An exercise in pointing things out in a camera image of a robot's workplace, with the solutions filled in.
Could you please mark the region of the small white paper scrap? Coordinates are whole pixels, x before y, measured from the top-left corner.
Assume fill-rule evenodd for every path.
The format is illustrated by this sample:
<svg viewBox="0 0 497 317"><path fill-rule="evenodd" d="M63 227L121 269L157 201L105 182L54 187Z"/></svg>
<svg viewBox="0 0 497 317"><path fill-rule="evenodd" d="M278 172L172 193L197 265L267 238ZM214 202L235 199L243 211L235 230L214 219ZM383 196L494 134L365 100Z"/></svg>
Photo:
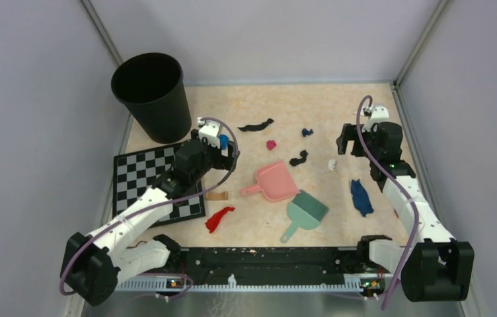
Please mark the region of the small white paper scrap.
<svg viewBox="0 0 497 317"><path fill-rule="evenodd" d="M336 169L336 159L332 158L328 161L328 169L330 171L334 171Z"/></svg>

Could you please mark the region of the small dark blue scrap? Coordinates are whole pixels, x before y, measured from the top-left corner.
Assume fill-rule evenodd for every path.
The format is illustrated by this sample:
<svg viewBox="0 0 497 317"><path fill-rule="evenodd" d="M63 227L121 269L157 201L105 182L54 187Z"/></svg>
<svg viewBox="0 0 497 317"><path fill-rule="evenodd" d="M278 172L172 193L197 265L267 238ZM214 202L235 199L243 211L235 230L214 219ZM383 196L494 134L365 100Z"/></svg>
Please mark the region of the small dark blue scrap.
<svg viewBox="0 0 497 317"><path fill-rule="evenodd" d="M307 136L310 136L314 133L314 131L312 129L306 129L306 128L303 128L301 130L301 134L303 137L307 137Z"/></svg>

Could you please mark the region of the long black paper scrap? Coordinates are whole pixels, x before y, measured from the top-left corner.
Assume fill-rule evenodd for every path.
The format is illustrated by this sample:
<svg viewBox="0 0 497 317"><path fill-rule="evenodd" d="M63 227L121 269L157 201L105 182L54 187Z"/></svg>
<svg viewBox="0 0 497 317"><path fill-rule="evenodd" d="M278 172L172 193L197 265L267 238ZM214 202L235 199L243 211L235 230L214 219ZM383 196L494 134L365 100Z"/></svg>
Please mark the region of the long black paper scrap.
<svg viewBox="0 0 497 317"><path fill-rule="evenodd" d="M268 118L265 122L262 122L260 124L248 124L243 127L238 127L237 129L242 132L256 132L256 131L262 131L266 129L269 125L274 123L274 120L272 118Z"/></svg>

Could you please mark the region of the black plastic trash bin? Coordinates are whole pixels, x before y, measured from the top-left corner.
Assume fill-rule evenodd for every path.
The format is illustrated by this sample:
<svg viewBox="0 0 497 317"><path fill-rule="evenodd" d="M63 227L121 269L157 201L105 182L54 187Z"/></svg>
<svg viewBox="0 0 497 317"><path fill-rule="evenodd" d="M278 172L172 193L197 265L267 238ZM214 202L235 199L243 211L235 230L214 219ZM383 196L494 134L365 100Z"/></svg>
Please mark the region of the black plastic trash bin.
<svg viewBox="0 0 497 317"><path fill-rule="evenodd" d="M143 53L117 67L110 88L144 132L156 143L185 137L192 119L180 63L165 53Z"/></svg>

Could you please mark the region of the red paper scrap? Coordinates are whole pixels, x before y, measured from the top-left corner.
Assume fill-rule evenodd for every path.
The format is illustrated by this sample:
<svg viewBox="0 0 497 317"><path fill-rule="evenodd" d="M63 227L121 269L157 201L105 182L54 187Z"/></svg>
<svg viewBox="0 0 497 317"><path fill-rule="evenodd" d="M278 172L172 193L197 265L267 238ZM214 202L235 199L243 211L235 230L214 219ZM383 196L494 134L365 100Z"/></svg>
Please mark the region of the red paper scrap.
<svg viewBox="0 0 497 317"><path fill-rule="evenodd" d="M227 206L218 211L217 213L213 214L206 222L206 228L208 229L209 233L212 234L214 231L217 229L219 226L222 218L229 212L233 212L235 210L234 207Z"/></svg>

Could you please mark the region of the green hand brush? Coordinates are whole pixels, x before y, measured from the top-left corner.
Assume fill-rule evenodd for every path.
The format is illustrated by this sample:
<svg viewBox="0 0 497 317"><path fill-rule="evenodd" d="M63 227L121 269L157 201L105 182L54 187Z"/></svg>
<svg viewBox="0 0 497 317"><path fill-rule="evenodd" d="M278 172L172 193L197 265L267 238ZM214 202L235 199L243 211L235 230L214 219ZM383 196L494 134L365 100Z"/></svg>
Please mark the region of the green hand brush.
<svg viewBox="0 0 497 317"><path fill-rule="evenodd" d="M329 207L311 194L301 190L287 205L286 211L291 224L280 238L282 244L287 243L297 229L316 229L329 212Z"/></svg>

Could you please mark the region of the small black paper scrap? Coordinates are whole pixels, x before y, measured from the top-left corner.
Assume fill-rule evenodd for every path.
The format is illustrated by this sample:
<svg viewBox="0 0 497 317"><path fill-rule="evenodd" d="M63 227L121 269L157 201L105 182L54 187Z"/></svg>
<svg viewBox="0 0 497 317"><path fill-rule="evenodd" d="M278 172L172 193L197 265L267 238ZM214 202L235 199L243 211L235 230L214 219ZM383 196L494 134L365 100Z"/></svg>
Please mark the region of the small black paper scrap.
<svg viewBox="0 0 497 317"><path fill-rule="evenodd" d="M297 158L291 158L289 160L289 164L293 167L299 166L307 161L308 152L306 150L302 150Z"/></svg>

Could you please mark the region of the magenta paper scrap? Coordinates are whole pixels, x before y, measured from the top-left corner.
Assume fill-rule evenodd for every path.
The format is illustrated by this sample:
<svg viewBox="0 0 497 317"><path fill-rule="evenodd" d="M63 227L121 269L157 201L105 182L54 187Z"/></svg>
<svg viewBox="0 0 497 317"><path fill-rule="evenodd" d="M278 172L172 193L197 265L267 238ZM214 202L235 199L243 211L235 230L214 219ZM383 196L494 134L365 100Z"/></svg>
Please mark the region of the magenta paper scrap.
<svg viewBox="0 0 497 317"><path fill-rule="evenodd" d="M266 142L266 148L269 151L272 151L276 146L277 146L277 144L276 144L276 142L274 140L267 140L267 142Z"/></svg>

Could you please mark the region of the large blue paper scrap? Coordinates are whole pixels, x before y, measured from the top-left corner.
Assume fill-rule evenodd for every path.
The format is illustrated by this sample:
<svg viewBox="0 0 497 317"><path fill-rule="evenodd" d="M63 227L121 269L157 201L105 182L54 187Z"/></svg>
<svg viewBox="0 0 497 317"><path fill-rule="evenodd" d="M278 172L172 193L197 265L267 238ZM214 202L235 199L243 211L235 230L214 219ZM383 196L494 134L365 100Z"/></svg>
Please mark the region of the large blue paper scrap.
<svg viewBox="0 0 497 317"><path fill-rule="evenodd" d="M368 193L360 180L351 181L350 192L352 194L352 203L362 217L366 217L374 212Z"/></svg>

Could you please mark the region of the pink plastic dustpan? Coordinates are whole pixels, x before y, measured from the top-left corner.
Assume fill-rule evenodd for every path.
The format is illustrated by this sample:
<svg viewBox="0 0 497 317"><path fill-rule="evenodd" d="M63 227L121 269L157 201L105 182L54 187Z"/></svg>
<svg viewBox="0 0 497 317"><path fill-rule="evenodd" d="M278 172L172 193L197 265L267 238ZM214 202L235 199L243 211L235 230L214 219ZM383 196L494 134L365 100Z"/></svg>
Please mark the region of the pink plastic dustpan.
<svg viewBox="0 0 497 317"><path fill-rule="evenodd" d="M300 192L284 161L278 161L258 169L254 178L256 183L242 188L241 197L262 193L268 201L277 202L293 197Z"/></svg>

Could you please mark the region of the brown curved wooden piece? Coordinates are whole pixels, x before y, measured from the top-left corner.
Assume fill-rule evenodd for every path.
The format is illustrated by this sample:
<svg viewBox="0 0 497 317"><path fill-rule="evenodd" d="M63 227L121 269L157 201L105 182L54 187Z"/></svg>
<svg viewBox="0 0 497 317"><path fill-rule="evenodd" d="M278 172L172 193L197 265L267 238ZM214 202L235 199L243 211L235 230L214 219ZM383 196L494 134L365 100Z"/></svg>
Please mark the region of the brown curved wooden piece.
<svg viewBox="0 0 497 317"><path fill-rule="evenodd" d="M228 192L209 192L206 194L208 201L227 201L229 199Z"/></svg>

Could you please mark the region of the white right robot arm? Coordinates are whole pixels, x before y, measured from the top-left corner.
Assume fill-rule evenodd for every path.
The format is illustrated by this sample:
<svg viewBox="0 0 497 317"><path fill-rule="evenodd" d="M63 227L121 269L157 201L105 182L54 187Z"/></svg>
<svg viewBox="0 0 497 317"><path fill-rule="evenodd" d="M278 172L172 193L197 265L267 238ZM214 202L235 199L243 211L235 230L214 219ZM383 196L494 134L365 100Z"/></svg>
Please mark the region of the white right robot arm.
<svg viewBox="0 0 497 317"><path fill-rule="evenodd" d="M397 123L375 123L369 131L346 123L336 145L343 155L353 141L351 154L369 159L371 178L412 239L398 274L406 298L412 302L466 300L475 251L469 242L458 241L433 212L415 171L401 157L402 140Z"/></svg>

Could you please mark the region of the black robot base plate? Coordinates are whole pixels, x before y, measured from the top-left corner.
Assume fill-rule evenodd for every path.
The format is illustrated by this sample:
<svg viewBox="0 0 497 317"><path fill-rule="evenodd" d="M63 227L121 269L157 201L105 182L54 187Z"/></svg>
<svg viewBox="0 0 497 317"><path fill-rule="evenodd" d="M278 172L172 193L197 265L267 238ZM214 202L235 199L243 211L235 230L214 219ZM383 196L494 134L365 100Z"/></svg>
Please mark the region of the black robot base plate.
<svg viewBox="0 0 497 317"><path fill-rule="evenodd" d="M149 275L184 274L196 286L224 285L233 276L239 285L341 285L351 275L388 277L388 269L365 260L356 247L181 248Z"/></svg>

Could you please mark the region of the black and grey checkerboard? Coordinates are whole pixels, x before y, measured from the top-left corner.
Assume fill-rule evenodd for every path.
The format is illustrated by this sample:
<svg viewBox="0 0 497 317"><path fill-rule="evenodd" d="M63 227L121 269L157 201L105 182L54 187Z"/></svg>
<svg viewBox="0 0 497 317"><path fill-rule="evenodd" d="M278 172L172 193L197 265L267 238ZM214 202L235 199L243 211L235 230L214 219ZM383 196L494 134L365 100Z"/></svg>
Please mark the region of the black and grey checkerboard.
<svg viewBox="0 0 497 317"><path fill-rule="evenodd" d="M125 211L141 197L148 185L171 168L179 143L165 145L118 155L113 160L112 215ZM175 205L173 211L159 219L153 226L159 227L206 216L202 196Z"/></svg>

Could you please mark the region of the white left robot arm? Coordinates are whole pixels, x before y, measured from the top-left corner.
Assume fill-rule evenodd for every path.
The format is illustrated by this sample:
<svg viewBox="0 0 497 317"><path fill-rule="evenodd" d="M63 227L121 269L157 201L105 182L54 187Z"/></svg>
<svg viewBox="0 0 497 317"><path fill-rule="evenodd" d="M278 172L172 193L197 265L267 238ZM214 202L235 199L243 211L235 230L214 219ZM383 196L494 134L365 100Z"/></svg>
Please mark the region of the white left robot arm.
<svg viewBox="0 0 497 317"><path fill-rule="evenodd" d="M206 127L193 129L191 138L178 144L170 163L152 180L127 209L106 224L68 238L59 276L59 292L63 296L77 294L92 306L102 304L128 279L144 271L160 268L165 273L176 271L180 255L164 242L151 239L132 248L131 243L157 221L170 215L179 203L206 194L194 188L212 169L226 175L213 185L218 188L235 171L240 157L237 138L230 133L227 140L220 131Z"/></svg>

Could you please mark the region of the blue toy car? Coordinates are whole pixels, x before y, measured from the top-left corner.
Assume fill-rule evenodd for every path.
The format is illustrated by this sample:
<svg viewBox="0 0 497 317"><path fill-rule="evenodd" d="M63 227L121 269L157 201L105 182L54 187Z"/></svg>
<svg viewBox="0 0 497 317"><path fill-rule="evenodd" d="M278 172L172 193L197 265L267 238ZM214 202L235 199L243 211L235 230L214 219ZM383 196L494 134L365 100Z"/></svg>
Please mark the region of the blue toy car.
<svg viewBox="0 0 497 317"><path fill-rule="evenodd" d="M222 151L228 148L229 137L226 134L219 135L219 146Z"/></svg>

